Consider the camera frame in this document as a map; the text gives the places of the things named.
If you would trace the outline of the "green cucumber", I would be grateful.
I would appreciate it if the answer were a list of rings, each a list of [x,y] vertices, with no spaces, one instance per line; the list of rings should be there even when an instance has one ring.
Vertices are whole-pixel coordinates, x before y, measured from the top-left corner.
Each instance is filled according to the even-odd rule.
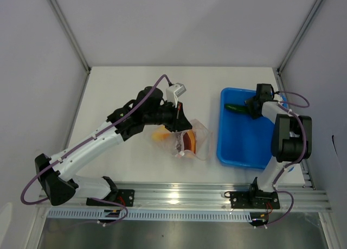
[[[224,108],[227,111],[240,113],[240,114],[249,114],[249,110],[247,106],[235,105],[235,104],[225,104]]]

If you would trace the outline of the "red orange steak slice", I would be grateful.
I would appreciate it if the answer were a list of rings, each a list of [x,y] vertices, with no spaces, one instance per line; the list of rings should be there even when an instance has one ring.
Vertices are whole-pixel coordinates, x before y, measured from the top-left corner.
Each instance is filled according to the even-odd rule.
[[[182,134],[182,150],[188,150],[196,153],[196,136],[193,130]]]

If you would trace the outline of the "clear pink zip top bag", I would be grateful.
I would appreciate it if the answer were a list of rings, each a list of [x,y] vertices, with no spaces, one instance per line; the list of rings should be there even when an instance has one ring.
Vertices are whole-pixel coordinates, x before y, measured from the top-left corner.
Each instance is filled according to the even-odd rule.
[[[150,133],[150,139],[155,147],[173,157],[207,161],[213,151],[214,135],[197,119],[190,123],[192,129],[179,132],[159,126]]]

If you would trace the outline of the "yellow lemon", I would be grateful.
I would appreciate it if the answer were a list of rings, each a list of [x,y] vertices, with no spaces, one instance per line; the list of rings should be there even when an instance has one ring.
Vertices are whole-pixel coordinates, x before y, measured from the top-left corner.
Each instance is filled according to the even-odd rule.
[[[165,126],[160,126],[156,128],[151,134],[151,138],[155,142],[162,142],[170,137],[171,132],[165,128]]]

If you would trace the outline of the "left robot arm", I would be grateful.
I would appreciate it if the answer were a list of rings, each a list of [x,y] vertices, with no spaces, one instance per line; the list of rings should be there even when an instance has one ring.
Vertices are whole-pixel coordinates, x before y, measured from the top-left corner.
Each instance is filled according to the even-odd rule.
[[[35,158],[38,178],[51,205],[59,206],[72,198],[86,199],[88,206],[124,203],[121,191],[110,177],[81,177],[77,172],[107,149],[139,134],[147,125],[162,125],[169,132],[191,130],[192,125],[178,100],[186,91],[183,84],[173,84],[165,92],[148,86],[136,99],[114,110],[105,122],[75,147],[48,157]]]

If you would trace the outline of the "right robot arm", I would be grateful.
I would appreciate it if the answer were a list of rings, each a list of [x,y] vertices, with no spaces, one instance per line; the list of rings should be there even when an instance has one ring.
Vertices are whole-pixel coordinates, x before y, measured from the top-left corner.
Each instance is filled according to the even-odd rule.
[[[311,155],[312,119],[300,116],[275,99],[270,84],[257,84],[255,96],[245,101],[252,119],[267,118],[274,124],[270,159],[265,170],[249,186],[248,203],[261,207],[278,198],[277,187],[289,170]]]

